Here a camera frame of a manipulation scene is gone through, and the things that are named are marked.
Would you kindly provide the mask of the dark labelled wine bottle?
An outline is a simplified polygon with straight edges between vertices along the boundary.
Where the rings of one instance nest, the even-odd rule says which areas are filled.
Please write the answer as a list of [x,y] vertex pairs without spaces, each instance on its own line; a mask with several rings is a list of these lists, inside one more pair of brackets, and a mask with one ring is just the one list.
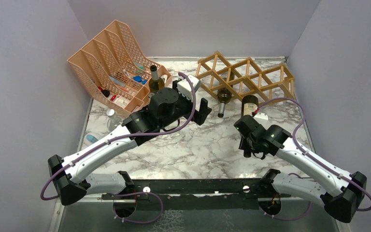
[[[227,72],[221,75],[221,78],[224,81],[227,81],[227,77],[229,74],[229,80],[233,80],[235,77],[235,74],[233,72]],[[230,102],[232,93],[227,88],[222,88],[217,91],[217,101],[219,102],[219,109],[217,116],[219,118],[222,118],[224,116],[224,111],[226,104]]]

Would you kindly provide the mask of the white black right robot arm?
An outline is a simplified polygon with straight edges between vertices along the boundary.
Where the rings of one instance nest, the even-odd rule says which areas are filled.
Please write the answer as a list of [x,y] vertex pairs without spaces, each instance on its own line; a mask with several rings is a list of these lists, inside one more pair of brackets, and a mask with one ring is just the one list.
[[269,169],[260,179],[259,190],[267,197],[289,194],[320,205],[334,219],[351,222],[366,194],[367,177],[350,173],[327,162],[277,125],[265,129],[252,116],[245,115],[234,123],[252,153],[283,159],[307,174],[312,181],[291,177]]

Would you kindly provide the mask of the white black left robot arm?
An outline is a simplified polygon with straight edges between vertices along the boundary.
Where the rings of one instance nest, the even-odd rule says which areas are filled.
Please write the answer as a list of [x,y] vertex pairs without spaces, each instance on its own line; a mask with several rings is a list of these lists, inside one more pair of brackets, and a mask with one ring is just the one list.
[[129,197],[134,184],[126,172],[107,175],[93,174],[93,171],[157,136],[181,130],[189,122],[202,125],[212,109],[205,98],[196,109],[193,96],[196,90],[185,79],[175,81],[172,88],[159,90],[147,106],[130,114],[121,125],[91,146],[64,158],[50,157],[49,182],[54,184],[62,205],[71,205],[86,195],[97,193],[115,193],[123,199]]

